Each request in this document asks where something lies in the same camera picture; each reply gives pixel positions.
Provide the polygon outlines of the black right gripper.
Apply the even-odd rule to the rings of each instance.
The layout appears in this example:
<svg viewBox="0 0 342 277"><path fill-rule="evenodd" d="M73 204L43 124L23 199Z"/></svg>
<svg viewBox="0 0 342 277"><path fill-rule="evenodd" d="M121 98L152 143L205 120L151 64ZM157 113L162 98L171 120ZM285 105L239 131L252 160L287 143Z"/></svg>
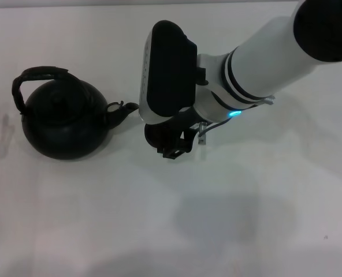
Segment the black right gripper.
<svg viewBox="0 0 342 277"><path fill-rule="evenodd" d="M201 122L206 120L193 107L179 111L173 117L173 131L162 135L157 152L167 159L190 153Z"/></svg>

